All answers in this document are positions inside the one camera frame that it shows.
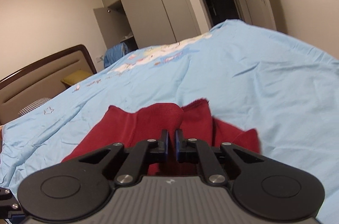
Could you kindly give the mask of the brown padded headboard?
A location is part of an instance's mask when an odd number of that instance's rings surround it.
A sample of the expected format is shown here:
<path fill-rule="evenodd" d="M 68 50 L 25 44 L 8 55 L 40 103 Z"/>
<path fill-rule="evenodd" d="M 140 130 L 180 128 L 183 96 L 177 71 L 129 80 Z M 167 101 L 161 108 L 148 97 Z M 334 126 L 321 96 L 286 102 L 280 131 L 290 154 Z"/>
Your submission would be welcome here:
<path fill-rule="evenodd" d="M 78 70 L 97 73 L 84 45 L 54 53 L 2 79 L 1 124 L 18 118 L 20 110 L 31 103 L 65 91 L 67 86 L 61 80 Z"/>

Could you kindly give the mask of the wall power socket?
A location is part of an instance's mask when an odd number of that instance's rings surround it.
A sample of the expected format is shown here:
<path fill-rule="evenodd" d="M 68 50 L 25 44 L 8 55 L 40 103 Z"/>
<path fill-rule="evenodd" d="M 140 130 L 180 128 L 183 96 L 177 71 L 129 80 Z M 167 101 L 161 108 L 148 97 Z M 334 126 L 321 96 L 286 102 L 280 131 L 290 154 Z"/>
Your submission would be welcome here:
<path fill-rule="evenodd" d="M 99 56 L 96 58 L 97 63 L 102 62 L 104 60 L 104 56 Z"/>

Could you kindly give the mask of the blue garment on chair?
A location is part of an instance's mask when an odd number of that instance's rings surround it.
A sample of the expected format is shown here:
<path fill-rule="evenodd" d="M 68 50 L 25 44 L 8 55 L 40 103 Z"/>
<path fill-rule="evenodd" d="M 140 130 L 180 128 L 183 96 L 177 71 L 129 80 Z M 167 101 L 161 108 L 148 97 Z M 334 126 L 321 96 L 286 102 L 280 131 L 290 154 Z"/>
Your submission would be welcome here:
<path fill-rule="evenodd" d="M 107 68 L 114 64 L 116 61 L 124 57 L 126 54 L 130 52 L 130 49 L 128 48 L 127 44 L 124 42 L 121 42 L 112 48 L 109 48 L 105 55 L 103 60 L 104 68 Z"/>

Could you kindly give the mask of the checkered pillow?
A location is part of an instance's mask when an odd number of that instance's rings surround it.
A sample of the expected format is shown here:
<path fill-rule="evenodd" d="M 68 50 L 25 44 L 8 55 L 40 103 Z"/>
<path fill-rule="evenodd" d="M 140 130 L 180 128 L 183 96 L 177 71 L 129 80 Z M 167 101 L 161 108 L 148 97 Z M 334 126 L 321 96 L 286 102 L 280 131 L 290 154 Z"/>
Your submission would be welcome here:
<path fill-rule="evenodd" d="M 40 99 L 30 103 L 29 105 L 25 106 L 23 109 L 21 109 L 18 112 L 18 115 L 21 117 L 21 116 L 39 108 L 40 106 L 44 105 L 45 103 L 47 103 L 50 100 L 51 100 L 50 98 L 40 98 Z"/>

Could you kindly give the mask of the dark red long-sleeve shirt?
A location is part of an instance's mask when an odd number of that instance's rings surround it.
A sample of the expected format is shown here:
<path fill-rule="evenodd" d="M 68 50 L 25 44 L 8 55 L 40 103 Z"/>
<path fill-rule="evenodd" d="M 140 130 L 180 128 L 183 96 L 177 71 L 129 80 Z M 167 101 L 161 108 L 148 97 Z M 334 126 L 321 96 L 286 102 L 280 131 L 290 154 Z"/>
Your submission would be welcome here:
<path fill-rule="evenodd" d="M 163 130 L 167 130 L 170 139 L 168 161 L 165 164 L 152 164 L 148 174 L 196 175 L 194 164 L 179 163 L 176 160 L 175 132 L 178 129 L 182 129 L 185 138 L 204 140 L 211 146 L 231 142 L 253 152 L 260 152 L 256 129 L 244 131 L 213 117 L 208 101 L 198 99 L 183 107 L 174 103 L 155 103 L 135 113 L 110 106 L 103 118 L 64 160 L 71 160 L 115 142 L 121 142 L 129 148 L 142 140 L 157 139 Z"/>

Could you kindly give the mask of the mustard yellow pillow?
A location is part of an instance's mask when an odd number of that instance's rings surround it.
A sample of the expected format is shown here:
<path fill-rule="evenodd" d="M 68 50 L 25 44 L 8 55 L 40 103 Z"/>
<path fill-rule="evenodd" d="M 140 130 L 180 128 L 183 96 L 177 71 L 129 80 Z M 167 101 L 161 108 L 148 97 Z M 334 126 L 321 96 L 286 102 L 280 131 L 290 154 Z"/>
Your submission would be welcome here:
<path fill-rule="evenodd" d="M 64 85 L 72 86 L 87 79 L 88 77 L 91 77 L 92 75 L 92 73 L 80 69 L 61 79 L 61 82 Z"/>

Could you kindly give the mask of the light blue cartoon bedsheet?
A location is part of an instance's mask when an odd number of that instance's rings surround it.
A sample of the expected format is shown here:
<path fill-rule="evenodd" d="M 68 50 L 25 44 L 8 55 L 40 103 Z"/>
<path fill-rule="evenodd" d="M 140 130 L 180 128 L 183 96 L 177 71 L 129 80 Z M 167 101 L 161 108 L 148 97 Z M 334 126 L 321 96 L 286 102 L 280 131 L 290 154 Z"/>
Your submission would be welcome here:
<path fill-rule="evenodd" d="M 200 98 L 214 117 L 257 129 L 265 156 L 320 179 L 325 201 L 318 219 L 338 222 L 338 60 L 238 20 L 132 52 L 5 124 L 1 186 L 17 192 L 25 177 L 61 162 L 110 106 L 134 113 Z"/>

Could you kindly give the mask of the grey built-in wardrobe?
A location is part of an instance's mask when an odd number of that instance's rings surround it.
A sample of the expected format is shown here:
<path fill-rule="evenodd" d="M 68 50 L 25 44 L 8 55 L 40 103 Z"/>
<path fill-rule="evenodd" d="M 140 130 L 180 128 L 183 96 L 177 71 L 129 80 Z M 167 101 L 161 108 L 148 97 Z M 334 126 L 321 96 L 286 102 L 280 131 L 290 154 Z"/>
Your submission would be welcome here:
<path fill-rule="evenodd" d="M 102 0 L 94 9 L 107 48 L 128 35 L 138 48 L 172 44 L 200 34 L 189 0 Z"/>

